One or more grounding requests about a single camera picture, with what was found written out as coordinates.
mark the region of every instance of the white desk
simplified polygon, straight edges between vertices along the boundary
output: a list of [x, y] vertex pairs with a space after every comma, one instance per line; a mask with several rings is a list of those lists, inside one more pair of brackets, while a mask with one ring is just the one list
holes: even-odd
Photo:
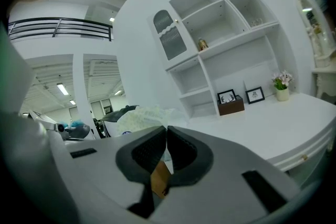
[[327, 67], [314, 68], [313, 74], [317, 74], [317, 98], [321, 98], [325, 92], [329, 96], [336, 96], [336, 57], [330, 61]]
[[245, 111], [194, 119], [184, 127], [239, 143], [283, 171], [316, 154], [335, 133], [336, 106], [303, 93], [285, 102], [272, 95], [244, 105]]

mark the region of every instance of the picture frame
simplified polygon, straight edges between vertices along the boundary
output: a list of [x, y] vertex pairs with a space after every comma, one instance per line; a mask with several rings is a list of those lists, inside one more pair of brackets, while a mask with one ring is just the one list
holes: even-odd
[[230, 103], [237, 100], [235, 91], [233, 89], [225, 92], [220, 92], [217, 95], [220, 104]]
[[246, 93], [248, 104], [253, 104], [253, 103], [263, 101], [265, 99], [265, 96], [262, 90], [263, 89], [261, 87], [257, 87], [255, 89], [246, 91], [245, 93]]

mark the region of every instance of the black railing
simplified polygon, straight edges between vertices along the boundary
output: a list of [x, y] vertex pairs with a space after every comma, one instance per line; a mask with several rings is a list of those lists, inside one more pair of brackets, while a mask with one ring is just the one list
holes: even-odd
[[108, 39], [112, 41], [111, 25], [74, 18], [32, 18], [17, 20], [8, 25], [10, 40], [34, 36], [59, 37], [73, 36]]

